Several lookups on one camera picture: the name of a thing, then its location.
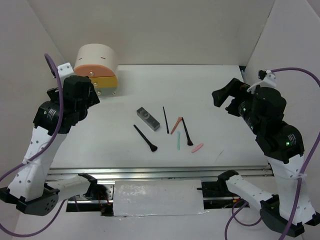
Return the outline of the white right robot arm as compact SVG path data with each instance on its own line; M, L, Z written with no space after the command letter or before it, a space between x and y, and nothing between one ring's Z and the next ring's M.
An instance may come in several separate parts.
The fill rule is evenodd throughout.
M299 130L284 121L286 100L277 90L274 70L260 70L259 82L248 85L233 78L226 86L212 93L213 104L220 107L228 97L226 111L241 117L272 168L277 193L264 191L246 181L235 170L217 178L218 192L240 197L245 206L258 210L260 220L272 231L295 238L304 233L305 225L316 226L320 215L312 206L305 181L311 160L305 155Z

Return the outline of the peach top drawer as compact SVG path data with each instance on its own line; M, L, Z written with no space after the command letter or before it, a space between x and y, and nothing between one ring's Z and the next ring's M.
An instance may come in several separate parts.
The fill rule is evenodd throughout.
M78 76L88 76L90 78L113 77L115 72L110 68L99 64L84 64L74 68Z

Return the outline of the grey cosmetic box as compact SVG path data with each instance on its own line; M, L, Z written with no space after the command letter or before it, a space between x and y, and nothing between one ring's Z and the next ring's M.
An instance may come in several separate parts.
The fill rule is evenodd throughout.
M160 128L160 123L143 107L136 110L136 114L152 129L154 132Z

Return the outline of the yellow drawer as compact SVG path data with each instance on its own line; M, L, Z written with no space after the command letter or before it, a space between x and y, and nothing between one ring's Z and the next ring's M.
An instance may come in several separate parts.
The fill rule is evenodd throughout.
M118 79L114 76L91 77L92 84L95 88L117 88Z

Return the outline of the teal spatula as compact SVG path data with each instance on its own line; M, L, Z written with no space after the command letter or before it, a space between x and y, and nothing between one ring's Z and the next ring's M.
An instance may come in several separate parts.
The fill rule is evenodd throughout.
M178 151L181 149L180 138L181 138L181 132L177 131L177 150Z

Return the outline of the pink hair clip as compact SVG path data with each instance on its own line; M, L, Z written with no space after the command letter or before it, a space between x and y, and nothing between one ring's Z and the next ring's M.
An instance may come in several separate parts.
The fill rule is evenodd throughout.
M193 149L191 150L191 153L197 152L199 149L201 149L201 148L203 147L203 145L204 145L204 143L198 144L195 148L193 148Z

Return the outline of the black fan brush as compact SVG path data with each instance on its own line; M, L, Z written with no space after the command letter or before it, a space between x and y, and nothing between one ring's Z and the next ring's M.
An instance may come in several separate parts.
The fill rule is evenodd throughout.
M142 133L142 131L134 124L133 127L137 130L137 132L140 134L140 136L143 138L143 140L147 143L147 145L149 146L150 150L152 152L155 152L158 147L154 144L152 144L148 138Z
M187 139L187 145L188 146L193 146L193 142L190 138L190 135L189 135L189 132L188 132L188 129L187 129L187 126L186 126L186 123L185 123L185 120L184 118L182 117L182 123L183 123L183 127L184 127L184 131L185 131L185 134L186 134L186 139Z

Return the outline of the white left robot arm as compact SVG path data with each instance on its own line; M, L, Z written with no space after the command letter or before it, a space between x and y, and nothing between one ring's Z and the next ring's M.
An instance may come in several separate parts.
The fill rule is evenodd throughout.
M88 109L100 100L87 76L78 76L70 63L57 68L62 91L52 88L33 120L29 147L13 181L0 190L0 199L27 215L45 216L56 204L76 195L91 200L98 194L98 181L87 173L46 182L56 153L71 128L84 120Z

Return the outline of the grey bottom drawer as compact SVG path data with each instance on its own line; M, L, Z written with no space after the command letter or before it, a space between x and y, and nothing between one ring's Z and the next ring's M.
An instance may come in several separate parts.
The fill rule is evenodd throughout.
M117 87L94 87L96 93L100 97L115 95Z

